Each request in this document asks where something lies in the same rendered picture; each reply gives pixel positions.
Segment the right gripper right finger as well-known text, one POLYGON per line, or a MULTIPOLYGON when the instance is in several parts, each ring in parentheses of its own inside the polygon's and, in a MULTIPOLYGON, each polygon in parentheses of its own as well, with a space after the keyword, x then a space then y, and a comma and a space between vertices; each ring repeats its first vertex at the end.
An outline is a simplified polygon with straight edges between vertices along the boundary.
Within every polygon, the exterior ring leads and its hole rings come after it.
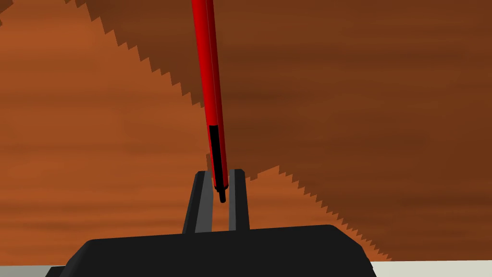
POLYGON ((246 177, 242 169, 229 173, 229 231, 250 230, 246 177))

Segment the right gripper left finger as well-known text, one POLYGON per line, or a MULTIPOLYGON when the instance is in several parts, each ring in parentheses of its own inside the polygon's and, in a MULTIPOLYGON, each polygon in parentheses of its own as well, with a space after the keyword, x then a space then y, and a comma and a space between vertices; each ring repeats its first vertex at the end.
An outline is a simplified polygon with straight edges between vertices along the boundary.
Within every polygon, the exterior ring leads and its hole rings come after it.
POLYGON ((212 231, 213 192, 211 173, 199 171, 193 181, 183 234, 212 231))

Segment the red and black pen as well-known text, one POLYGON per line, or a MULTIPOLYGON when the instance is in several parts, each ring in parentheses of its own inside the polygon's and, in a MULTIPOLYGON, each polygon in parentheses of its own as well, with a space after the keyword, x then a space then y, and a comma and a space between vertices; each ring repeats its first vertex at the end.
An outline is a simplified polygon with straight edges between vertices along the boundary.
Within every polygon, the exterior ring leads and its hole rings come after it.
POLYGON ((229 186, 213 0, 191 0, 215 190, 226 202, 229 186))

